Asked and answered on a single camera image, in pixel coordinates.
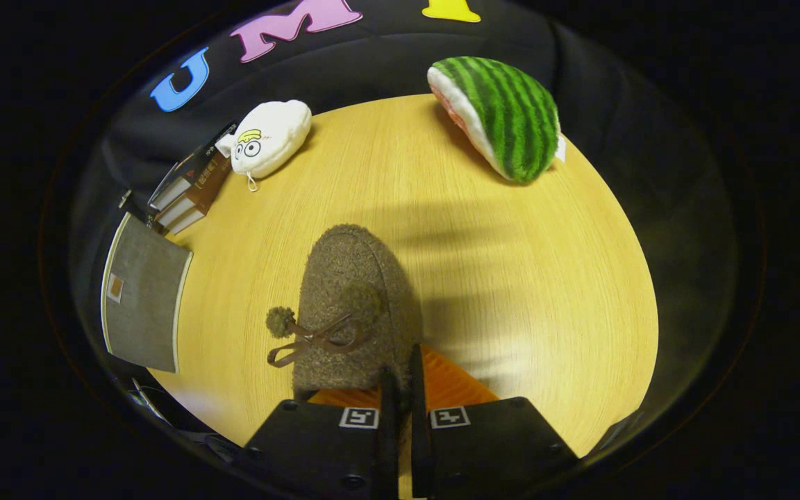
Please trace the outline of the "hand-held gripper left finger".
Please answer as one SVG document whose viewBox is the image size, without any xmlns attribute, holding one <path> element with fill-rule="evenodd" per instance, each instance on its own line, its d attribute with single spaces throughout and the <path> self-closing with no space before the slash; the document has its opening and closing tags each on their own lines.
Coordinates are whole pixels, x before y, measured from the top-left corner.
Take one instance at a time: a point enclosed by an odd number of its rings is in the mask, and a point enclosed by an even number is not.
<svg viewBox="0 0 800 500">
<path fill-rule="evenodd" d="M 400 412 L 394 374 L 367 406 L 279 402 L 244 446 L 244 473 L 283 499 L 397 499 Z"/>
</svg>

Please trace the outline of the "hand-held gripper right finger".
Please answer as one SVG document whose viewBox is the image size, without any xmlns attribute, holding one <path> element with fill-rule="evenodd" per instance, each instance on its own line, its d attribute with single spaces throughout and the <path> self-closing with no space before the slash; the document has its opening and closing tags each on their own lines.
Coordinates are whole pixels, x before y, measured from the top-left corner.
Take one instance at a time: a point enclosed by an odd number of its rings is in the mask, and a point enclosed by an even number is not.
<svg viewBox="0 0 800 500">
<path fill-rule="evenodd" d="M 501 399 L 425 344 L 410 355 L 416 497 L 519 499 L 578 456 L 524 397 Z"/>
</svg>

